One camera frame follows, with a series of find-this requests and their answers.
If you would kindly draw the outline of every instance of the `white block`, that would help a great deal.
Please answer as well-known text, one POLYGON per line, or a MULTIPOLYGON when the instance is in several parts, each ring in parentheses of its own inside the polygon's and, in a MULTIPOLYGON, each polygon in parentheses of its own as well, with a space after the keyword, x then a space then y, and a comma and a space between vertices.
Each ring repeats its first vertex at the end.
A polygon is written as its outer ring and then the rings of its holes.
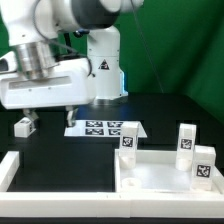
POLYGON ((24 117, 14 125, 15 137, 27 138, 35 130, 36 129, 33 127, 31 120, 27 117, 24 117))
POLYGON ((181 124, 177 145, 176 169, 190 171, 192 169, 196 125, 181 124))
POLYGON ((216 153, 213 147, 195 146, 191 188, 208 190, 212 188, 216 153))
POLYGON ((8 152, 0 164, 0 192, 6 192, 19 167, 19 152, 8 152))
POLYGON ((138 148, 139 122, 124 122, 120 135, 120 163, 125 169, 133 169, 136 163, 136 150, 138 148))
POLYGON ((124 122, 121 126, 120 149, 136 150, 139 122, 124 122))

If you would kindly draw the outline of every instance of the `warning label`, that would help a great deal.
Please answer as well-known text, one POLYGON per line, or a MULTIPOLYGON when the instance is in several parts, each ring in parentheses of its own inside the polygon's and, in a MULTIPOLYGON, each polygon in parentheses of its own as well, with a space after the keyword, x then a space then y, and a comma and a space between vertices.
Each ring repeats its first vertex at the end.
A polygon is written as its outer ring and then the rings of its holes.
POLYGON ((104 60, 102 62, 102 64, 100 65, 99 69, 101 69, 101 70, 110 70, 106 60, 104 60))

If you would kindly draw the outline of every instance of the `black table surface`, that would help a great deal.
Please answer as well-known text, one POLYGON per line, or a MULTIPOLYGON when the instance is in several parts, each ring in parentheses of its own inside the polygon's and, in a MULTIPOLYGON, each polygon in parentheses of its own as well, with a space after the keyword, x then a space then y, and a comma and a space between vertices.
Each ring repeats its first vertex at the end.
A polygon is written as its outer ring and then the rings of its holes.
MULTIPOLYGON (((21 111, 0 112, 0 156, 20 151, 20 167, 9 192, 114 192, 114 149, 119 138, 64 137, 64 108, 37 110, 38 129, 14 137, 21 111)), ((141 121, 148 138, 139 149, 176 150, 180 123, 196 124, 196 144, 214 146, 216 167, 224 169, 224 125, 186 96, 130 94, 113 106, 81 106, 79 120, 141 121)), ((10 219, 0 223, 224 223, 222 219, 10 219)))

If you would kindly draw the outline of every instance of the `small white cube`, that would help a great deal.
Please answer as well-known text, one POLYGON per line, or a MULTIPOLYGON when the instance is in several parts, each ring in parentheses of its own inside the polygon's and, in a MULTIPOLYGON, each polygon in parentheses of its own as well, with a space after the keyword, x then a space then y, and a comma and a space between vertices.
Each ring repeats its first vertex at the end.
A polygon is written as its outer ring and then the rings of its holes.
POLYGON ((196 125, 181 124, 177 145, 176 169, 190 171, 192 169, 196 125))
POLYGON ((36 129, 33 127, 31 120, 27 117, 24 117, 22 120, 20 120, 14 125, 15 137, 27 138, 35 130, 36 129))
POLYGON ((121 126, 120 149, 136 150, 139 122, 124 122, 121 126))
POLYGON ((139 122, 124 122, 121 126, 119 157, 123 167, 132 169, 136 163, 139 122))
POLYGON ((211 190, 216 153, 213 147, 195 146, 191 188, 211 190))

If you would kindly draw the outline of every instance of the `white box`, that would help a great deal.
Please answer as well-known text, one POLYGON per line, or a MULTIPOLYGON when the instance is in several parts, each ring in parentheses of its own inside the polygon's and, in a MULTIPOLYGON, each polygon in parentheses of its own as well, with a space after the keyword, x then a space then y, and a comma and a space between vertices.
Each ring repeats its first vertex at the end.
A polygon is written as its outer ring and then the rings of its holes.
POLYGON ((121 126, 120 149, 136 150, 138 146, 139 122, 124 122, 121 126))
POLYGON ((224 178, 216 168, 212 191, 191 191, 185 184, 191 172, 175 169, 176 152, 138 150, 136 155, 137 168, 140 165, 137 173, 135 169, 120 170, 119 151, 115 152, 116 188, 123 172, 148 182, 145 186, 142 181, 135 192, 3 192, 0 217, 224 218, 224 178), (173 176, 171 170, 179 176, 173 176))
POLYGON ((213 147, 195 146, 191 188, 210 191, 216 153, 213 147))
POLYGON ((195 193, 194 190, 191 190, 192 171, 177 170, 175 160, 175 151, 137 150, 136 166, 134 169, 128 170, 123 168, 117 149, 115 151, 116 192, 134 190, 139 193, 221 194, 219 187, 214 182, 211 191, 196 191, 195 193), (130 180, 130 186, 127 186, 127 178, 130 180))
POLYGON ((177 145, 176 169, 190 171, 192 169, 196 125, 180 124, 177 145))
POLYGON ((14 134, 15 137, 27 138, 29 137, 36 129, 34 128, 31 120, 27 117, 24 117, 22 120, 17 122, 14 125, 14 134))
POLYGON ((124 122, 120 135, 120 162, 126 169, 135 167, 135 152, 138 148, 139 122, 124 122))

